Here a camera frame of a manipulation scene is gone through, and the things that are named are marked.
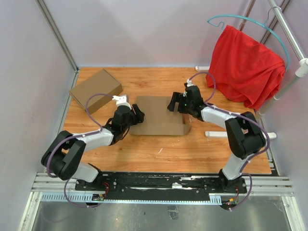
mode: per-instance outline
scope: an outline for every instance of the turquoise plastic hanger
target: turquoise plastic hanger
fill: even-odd
[[[287,50],[287,47],[285,46],[285,44],[283,43],[283,41],[281,40],[281,38],[274,32],[272,31],[270,28],[268,28],[266,25],[256,21],[255,19],[252,19],[252,18],[248,18],[248,17],[245,17],[245,16],[241,16],[241,15],[236,15],[236,14],[219,14],[219,15],[216,15],[214,17],[211,17],[207,22],[210,23],[211,25],[213,26],[216,26],[216,27],[220,27],[220,25],[222,24],[222,27],[221,29],[224,30],[225,29],[225,22],[221,21],[218,25],[215,25],[213,23],[211,23],[210,21],[214,18],[222,18],[222,17],[231,17],[231,18],[241,18],[241,19],[245,19],[247,21],[250,21],[250,22],[253,22],[265,29],[267,29],[273,36],[275,36],[275,38],[279,41],[279,43],[281,44],[283,50],[284,50],[284,53],[285,53],[285,56],[287,58],[287,65],[286,65],[286,68],[285,70],[287,71],[288,68],[289,68],[289,64],[290,64],[290,56],[289,56],[289,52]]]

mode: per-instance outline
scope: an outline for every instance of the hanger hook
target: hanger hook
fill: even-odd
[[[220,25],[222,24],[221,29],[222,29],[222,30],[225,29],[225,22],[221,21],[218,25],[215,25],[215,24],[213,24],[213,23],[210,22],[211,20],[212,20],[212,19],[209,19],[207,22],[210,23],[212,26],[220,27]]]
[[[267,22],[268,22],[268,20],[269,20],[269,17],[270,17],[270,11],[272,10],[272,9],[274,9],[274,8],[279,8],[281,11],[282,11],[282,9],[279,7],[279,6],[273,6],[273,7],[271,7],[270,9],[269,9],[269,11],[268,11],[268,18],[265,20],[265,22],[263,23],[263,25],[265,25]]]

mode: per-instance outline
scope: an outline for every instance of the flat cardboard box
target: flat cardboard box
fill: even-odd
[[[77,101],[77,103],[85,110],[88,98],[97,93],[106,93],[110,95],[118,95],[123,91],[122,85],[106,70],[101,70],[76,85],[69,93]],[[88,104],[88,111],[90,114],[96,112],[106,103],[111,101],[108,96],[93,97]]]
[[[183,115],[167,109],[171,97],[137,96],[136,104],[145,114],[144,122],[130,127],[133,135],[167,135],[183,136],[188,134],[191,126],[184,124]]]

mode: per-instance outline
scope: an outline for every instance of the robotic arm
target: robotic arm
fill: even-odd
[[[105,126],[95,131],[80,134],[61,131],[42,157],[42,165],[47,167],[48,159],[51,153],[55,151],[50,161],[50,170],[57,177],[62,180],[74,178],[93,182],[98,176],[99,169],[90,164],[81,163],[83,153],[97,147],[117,143],[126,136],[130,126],[142,123],[144,119],[144,113],[140,111],[136,104],[131,107],[126,95],[113,96],[113,100],[116,101],[117,109],[114,117],[110,118]],[[73,138],[57,148],[59,143],[70,137]]]
[[[253,123],[231,115],[231,113],[223,113],[213,104],[204,103],[199,88],[190,80],[184,85],[185,92],[174,92],[167,108],[174,111],[175,103],[179,103],[178,112],[191,114],[201,121],[214,123],[227,130],[231,155],[226,166],[218,174],[219,184],[226,191],[234,187],[241,178],[246,161],[265,146],[264,136],[261,129]],[[256,122],[251,112],[240,115]]]

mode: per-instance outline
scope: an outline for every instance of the wooden table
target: wooden table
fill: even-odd
[[[77,84],[89,78],[102,68],[84,67],[80,70]],[[182,92],[186,79],[196,73],[193,68],[105,68],[118,79],[133,104],[138,95],[172,96],[174,91]],[[205,77],[199,75],[193,82],[200,88],[204,99],[212,89],[205,84]],[[211,103],[229,111],[251,111],[242,103],[227,100],[216,91]],[[99,109],[92,116],[101,124],[113,116],[114,101]],[[83,154],[82,161],[91,163],[103,171],[146,171],[218,173],[230,156],[227,139],[207,138],[206,130],[223,131],[222,128],[201,122],[187,115],[185,122],[191,125],[186,136],[134,136],[128,134],[115,145],[100,147]],[[75,100],[72,100],[66,116],[64,129],[80,133],[97,129]],[[265,154],[254,158],[244,172],[270,174],[270,166]]]

